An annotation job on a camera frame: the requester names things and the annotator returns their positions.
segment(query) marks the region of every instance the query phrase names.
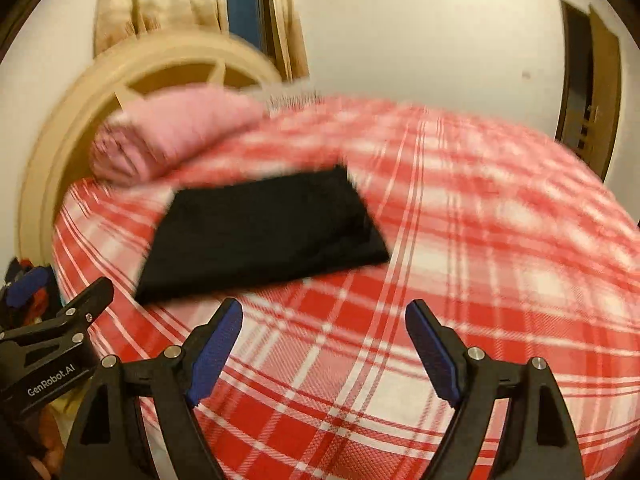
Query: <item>bed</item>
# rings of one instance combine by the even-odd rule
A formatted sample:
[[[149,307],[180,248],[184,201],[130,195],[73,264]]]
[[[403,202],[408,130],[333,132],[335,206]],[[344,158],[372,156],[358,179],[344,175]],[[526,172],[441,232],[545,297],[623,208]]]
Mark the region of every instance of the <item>bed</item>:
[[[108,113],[137,94],[205,80],[241,88],[279,77],[242,41],[153,33],[99,57],[34,148],[20,255],[52,262],[65,300],[99,276],[113,280],[113,304],[91,334],[101,355],[155,356],[224,298],[132,300],[175,189],[343,160],[391,261],[234,292],[242,332],[196,409],[229,478],[419,478],[452,411],[404,328],[415,298],[494,358],[543,356],[586,477],[607,477],[640,428],[638,230],[585,165],[523,127],[338,96],[278,110],[151,184],[118,190],[91,178],[87,149]],[[496,404],[475,479],[488,473],[505,409]],[[150,402],[143,413],[157,425]]]

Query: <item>wooden door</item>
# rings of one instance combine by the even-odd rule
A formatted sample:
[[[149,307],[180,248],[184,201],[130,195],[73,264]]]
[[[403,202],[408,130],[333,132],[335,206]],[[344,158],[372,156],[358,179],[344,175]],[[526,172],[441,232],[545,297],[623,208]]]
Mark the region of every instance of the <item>wooden door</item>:
[[[618,129],[622,75],[620,42],[590,7],[593,94],[583,159],[604,181]]]

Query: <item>blue gripper pad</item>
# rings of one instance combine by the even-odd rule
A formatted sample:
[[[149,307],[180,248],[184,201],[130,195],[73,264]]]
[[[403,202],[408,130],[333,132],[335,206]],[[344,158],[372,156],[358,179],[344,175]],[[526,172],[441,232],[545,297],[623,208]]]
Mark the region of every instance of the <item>blue gripper pad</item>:
[[[16,282],[6,292],[6,304],[11,308],[23,307],[31,297],[49,281],[49,273],[44,267],[35,267]]]
[[[186,393],[192,407],[211,394],[241,328],[242,306],[234,300],[193,364],[191,388]]]
[[[456,406],[462,398],[456,365],[415,301],[407,305],[404,322],[437,396]]]

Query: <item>blue window pane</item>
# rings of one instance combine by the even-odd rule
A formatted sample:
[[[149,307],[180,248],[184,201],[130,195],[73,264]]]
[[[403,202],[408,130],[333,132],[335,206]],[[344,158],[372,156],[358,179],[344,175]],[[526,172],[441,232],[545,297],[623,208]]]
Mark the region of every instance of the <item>blue window pane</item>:
[[[226,0],[229,31],[262,50],[258,0]]]

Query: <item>plaid fabric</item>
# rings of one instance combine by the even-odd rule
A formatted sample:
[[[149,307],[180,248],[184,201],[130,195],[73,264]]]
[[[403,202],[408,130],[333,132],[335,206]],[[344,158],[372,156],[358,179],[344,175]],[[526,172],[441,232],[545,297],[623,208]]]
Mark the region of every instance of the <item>plaid fabric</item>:
[[[223,296],[142,309],[132,299],[177,187],[346,161],[391,262],[238,292],[244,325],[198,420],[231,479],[417,479],[452,415],[404,327],[423,298],[497,359],[544,356],[586,475],[603,478],[640,428],[638,229],[596,176],[542,134],[386,101],[284,110],[147,186],[74,184],[55,225],[66,298],[99,276],[113,304],[102,354],[155,356]],[[152,403],[143,405],[154,423]],[[500,401],[473,478],[500,436]]]

